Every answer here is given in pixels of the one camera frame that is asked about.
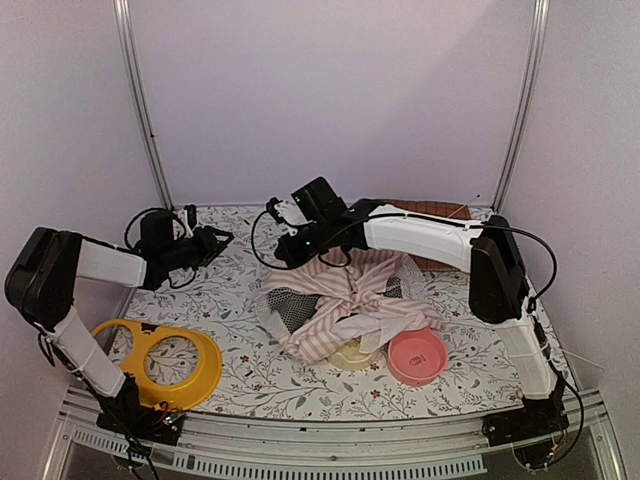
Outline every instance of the yellow plastic toy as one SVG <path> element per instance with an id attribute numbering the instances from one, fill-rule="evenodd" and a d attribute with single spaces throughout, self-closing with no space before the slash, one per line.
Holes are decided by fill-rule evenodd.
<path id="1" fill-rule="evenodd" d="M 133 335 L 133 348 L 120 364 L 120 368 L 135 377 L 140 390 L 141 405 L 161 409 L 159 403 L 167 402 L 171 410 L 189 410 L 205 401 L 217 387 L 222 376 L 222 354 L 218 345 L 204 333 L 115 319 L 99 325 L 93 331 L 93 336 L 109 327 L 118 326 L 126 327 Z M 156 344 L 170 337 L 183 337 L 193 342 L 198 349 L 198 363 L 193 373 L 182 382 L 175 385 L 159 385 L 148 377 L 144 362 Z"/>

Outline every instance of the pink bowl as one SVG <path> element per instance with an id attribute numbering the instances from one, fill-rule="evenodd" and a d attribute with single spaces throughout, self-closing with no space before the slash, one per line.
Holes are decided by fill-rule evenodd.
<path id="1" fill-rule="evenodd" d="M 435 380 L 447 366 L 449 353 L 429 327 L 402 332 L 389 344 L 389 370 L 399 382 L 421 387 Z"/>

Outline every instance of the floral patterned surface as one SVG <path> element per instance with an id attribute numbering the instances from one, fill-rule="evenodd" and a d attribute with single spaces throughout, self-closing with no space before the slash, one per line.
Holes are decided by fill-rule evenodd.
<path id="1" fill-rule="evenodd" d="M 138 291 L 126 315 L 198 330 L 218 343 L 224 359 L 222 379 L 197 410 L 283 419 L 388 420 L 519 404 L 517 373 L 497 334 L 471 314 L 466 301 L 469 277 L 462 273 L 426 274 L 429 303 L 443 318 L 443 327 L 436 334 L 449 350 L 446 370 L 429 385 L 414 388 L 397 382 L 387 369 L 385 356 L 358 372 L 338 370 L 327 361 L 305 366 L 289 357 L 262 329 L 253 311 L 252 298 L 265 273 L 249 246 L 251 224 L 260 211 L 260 207 L 200 209 L 201 223 L 232 231 L 235 240 L 207 269 L 198 272 L 191 285 Z M 485 218 L 489 213 L 473 211 L 474 218 Z M 264 219 L 256 236 L 258 251 L 273 251 L 279 235 L 279 227 Z M 176 274 L 174 283 L 187 275 L 190 273 Z M 566 370 L 544 313 L 541 321 L 554 361 Z M 186 378 L 183 370 L 172 370 L 170 365 L 164 368 L 166 379 Z"/>

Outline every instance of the aluminum frame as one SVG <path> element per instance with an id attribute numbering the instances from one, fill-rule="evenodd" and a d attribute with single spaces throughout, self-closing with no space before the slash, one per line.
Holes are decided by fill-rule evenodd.
<path id="1" fill-rule="evenodd" d="M 520 101 L 518 102 L 518 110 L 515 122 L 509 139 L 507 148 L 507 156 L 505 158 L 500 179 L 496 187 L 496 193 L 493 197 L 491 207 L 500 214 L 504 207 L 509 185 L 513 177 L 513 172 L 520 153 L 522 139 L 524 137 L 527 118 L 529 116 L 529 108 L 533 99 L 533 92 L 538 79 L 538 71 L 540 70 L 540 60 L 542 58 L 542 50 L 544 47 L 544 37 L 547 29 L 547 17 L 549 15 L 549 0 L 536 0 L 533 12 L 533 23 L 531 25 L 531 39 L 529 41 L 529 53 L 527 55 L 527 64 L 525 69 L 522 89 L 520 90 Z"/>
<path id="2" fill-rule="evenodd" d="M 116 22 L 118 24 L 118 33 L 120 35 L 120 45 L 122 46 L 122 56 L 125 65 L 125 71 L 129 80 L 129 88 L 131 89 L 131 97 L 140 127 L 140 133 L 144 142 L 147 159 L 151 168 L 153 181 L 158 191 L 158 196 L 162 202 L 162 206 L 173 209 L 173 200 L 169 191 L 169 183 L 162 167 L 156 136 L 151 126 L 151 116 L 147 107 L 147 100 L 142 88 L 142 75 L 140 73 L 140 65 L 138 63 L 138 55 L 133 38 L 133 27 L 131 24 L 131 12 L 129 10 L 129 0 L 114 0 L 116 11 Z"/>

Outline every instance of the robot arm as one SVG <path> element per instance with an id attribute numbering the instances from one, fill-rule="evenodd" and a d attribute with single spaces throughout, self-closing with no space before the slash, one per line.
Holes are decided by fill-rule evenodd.
<path id="1" fill-rule="evenodd" d="M 111 419 L 106 423 L 113 423 L 115 417 L 116 428 L 124 426 L 134 435 L 147 431 L 158 415 L 140 405 L 135 379 L 111 362 L 87 330 L 73 306 L 73 292 L 76 278 L 156 290 L 170 271 L 188 267 L 195 271 L 208 265 L 233 239 L 232 234 L 210 226 L 196 227 L 195 218 L 188 222 L 188 235 L 174 238 L 174 218 L 162 209 L 143 218 L 135 253 L 76 232 L 36 228 L 5 283 L 9 303 L 109 411 Z"/>
<path id="2" fill-rule="evenodd" d="M 508 222 L 459 221 L 416 214 L 379 200 L 359 200 L 347 208 L 322 177 L 293 193 L 293 202 L 272 199 L 267 211 L 286 224 L 276 258 L 299 267 L 332 247 L 387 249 L 452 265 L 470 274 L 469 306 L 502 339 L 520 377 L 522 411 L 506 422 L 488 416 L 490 442 L 511 442 L 568 425 L 563 413 L 564 383 L 554 371 L 550 347 Z"/>

